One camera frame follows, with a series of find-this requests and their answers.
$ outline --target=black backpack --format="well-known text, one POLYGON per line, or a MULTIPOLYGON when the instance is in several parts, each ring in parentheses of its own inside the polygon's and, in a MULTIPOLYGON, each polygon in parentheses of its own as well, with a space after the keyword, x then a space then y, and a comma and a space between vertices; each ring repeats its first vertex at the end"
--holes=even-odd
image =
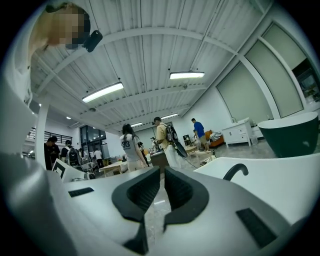
POLYGON ((165 138, 168 142, 173 142, 173 143, 179 142, 177 132, 171 124, 166 125, 166 137, 165 138))

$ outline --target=fluorescent light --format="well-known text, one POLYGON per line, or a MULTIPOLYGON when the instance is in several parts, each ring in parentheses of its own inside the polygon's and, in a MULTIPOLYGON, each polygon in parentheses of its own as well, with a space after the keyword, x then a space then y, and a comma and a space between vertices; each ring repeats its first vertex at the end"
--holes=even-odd
POLYGON ((124 86, 122 84, 122 82, 117 82, 115 84, 112 84, 112 85, 109 85, 103 89, 100 89, 98 91, 95 91, 91 94, 89 94, 88 96, 85 96, 82 98, 82 100, 85 102, 85 103, 88 103, 96 98, 99 98, 103 95, 106 95, 106 94, 109 94, 109 93, 112 93, 114 91, 117 91, 117 90, 120 90, 120 89, 123 89, 124 86))
POLYGON ((204 72, 174 72, 170 73, 170 79, 203 78, 204 75, 204 72))
POLYGON ((177 116, 177 115, 179 115, 179 113, 170 114, 170 115, 167 115, 167 116, 161 117, 161 119, 173 118, 173 117, 175 117, 175 116, 177 116))
POLYGON ((136 127, 136 126, 140 126, 140 125, 142 125, 142 122, 131 124, 131 127, 136 127))

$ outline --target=black railing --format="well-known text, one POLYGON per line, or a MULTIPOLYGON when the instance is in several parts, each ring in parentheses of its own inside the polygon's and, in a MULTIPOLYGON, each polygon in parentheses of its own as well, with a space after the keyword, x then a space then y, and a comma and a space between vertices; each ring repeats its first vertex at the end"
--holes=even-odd
MULTIPOLYGON (((66 144, 66 140, 69 140, 72 142, 72 137, 70 137, 70 136, 61 135, 61 134, 57 134, 57 133, 53 133, 53 132, 49 132, 49 131, 44 131, 44 142, 47 142, 47 140, 52 136, 56 136, 58 139, 57 142, 61 143, 63 145, 66 144)), ((32 127, 26 137, 35 140, 36 139, 36 128, 32 127)))

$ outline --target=white ceiling beam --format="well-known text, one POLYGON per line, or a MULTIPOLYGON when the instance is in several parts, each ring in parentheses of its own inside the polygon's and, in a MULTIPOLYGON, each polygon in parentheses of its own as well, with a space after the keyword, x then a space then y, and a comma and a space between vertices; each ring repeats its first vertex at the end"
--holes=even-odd
MULTIPOLYGON (((171 35, 171 36, 181 36, 187 38, 193 38, 197 40, 203 40, 203 35, 200 33, 178 29, 178 28, 170 28, 170 27, 140 27, 135 29, 124 30, 112 34, 105 35, 100 43, 96 47, 100 47, 111 42, 136 37, 136 36, 147 36, 147 35, 171 35)), ((218 47, 221 47, 231 53, 235 53, 235 51, 229 47, 228 45, 224 44, 223 42, 218 41, 217 39, 205 37, 205 42, 210 44, 214 44, 218 47)), ((48 85, 48 83, 55 77, 57 74, 63 70, 67 65, 74 62, 77 58, 81 57, 84 54, 87 54, 87 50, 85 48, 80 48, 70 54, 67 58, 65 58, 62 62, 60 62, 54 70, 49 68, 50 74, 42 81, 39 88, 36 91, 36 94, 40 94, 48 85)))
MULTIPOLYGON (((138 116, 138 117, 135 117, 135 118, 124 120, 124 121, 121 122, 120 125, 123 125, 123 124, 134 125, 134 124, 137 124, 137 123, 140 123, 140 122, 143 123, 144 121, 146 121, 149 118, 152 118, 152 120, 155 117, 160 117, 161 118, 163 116, 168 116, 170 114, 175 114, 175 113, 178 113, 178 112, 182 112, 183 110, 189 109, 190 107, 191 107, 190 105, 186 104, 186 105, 181 105, 181 106, 174 107, 174 108, 163 109, 163 110, 160 110, 160 111, 157 111, 157 112, 153 112, 153 113, 141 115, 141 116, 138 116)), ((105 128, 106 129, 115 128, 115 127, 120 127, 120 125, 118 123, 115 123, 115 124, 108 125, 105 128)))
MULTIPOLYGON (((96 107, 96 109, 98 111, 106 111, 108 109, 117 108, 132 102, 136 102, 136 101, 140 101, 140 100, 144 100, 144 99, 148 99, 156 96, 161 96, 165 94, 179 93, 179 92, 185 92, 185 91, 199 91, 199 90, 206 90, 206 89, 207 87, 203 85, 191 85, 191 86, 188 86, 186 89, 183 86, 179 86, 179 87, 171 87, 171 88, 165 88, 160 90, 152 90, 152 91, 132 95, 129 97, 117 99, 115 101, 98 106, 96 107)), ((86 118, 92 115, 93 115, 92 112, 87 111, 81 114, 81 118, 86 118)))
MULTIPOLYGON (((262 16, 260 17, 260 19, 258 20, 258 22, 255 24, 255 26, 253 27, 253 29, 250 31, 250 33, 247 35, 247 37, 245 38, 245 40, 242 42, 242 44, 238 47, 238 49, 236 50, 237 54, 233 54, 232 57, 229 59, 229 61, 224 65, 224 67, 221 69, 221 71, 215 76, 215 78, 213 79, 213 81, 211 83, 209 83, 209 86, 206 90, 204 90, 199 97, 195 98, 195 100, 190 103, 191 106, 193 106, 194 104, 196 104, 196 102, 201 98, 201 96, 206 93, 206 91, 214 84, 214 82, 216 81, 216 79, 219 78, 220 74, 225 70, 225 68, 227 68, 227 66, 229 65, 229 63, 234 59, 235 56, 239 56, 240 54, 239 51, 240 49, 245 45, 245 43, 248 41, 248 39, 251 37, 251 35, 255 32, 255 30, 257 29, 257 27, 260 25, 260 23, 264 20, 264 18, 266 17, 266 15, 268 14, 270 8, 273 5, 273 0, 270 2, 269 6, 267 7, 267 9, 265 10, 265 12, 262 14, 262 16)), ((189 111, 189 109, 187 109, 182 115, 181 117, 183 117, 187 112, 189 111)))

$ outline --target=white dresser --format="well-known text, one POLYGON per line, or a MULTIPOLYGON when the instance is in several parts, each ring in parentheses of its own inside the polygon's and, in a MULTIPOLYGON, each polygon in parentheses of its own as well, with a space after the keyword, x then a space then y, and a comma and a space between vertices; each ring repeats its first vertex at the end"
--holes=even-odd
POLYGON ((227 148, 233 143, 249 143, 251 147, 250 137, 253 132, 250 126, 249 118, 233 123, 231 126, 222 129, 223 139, 227 148))

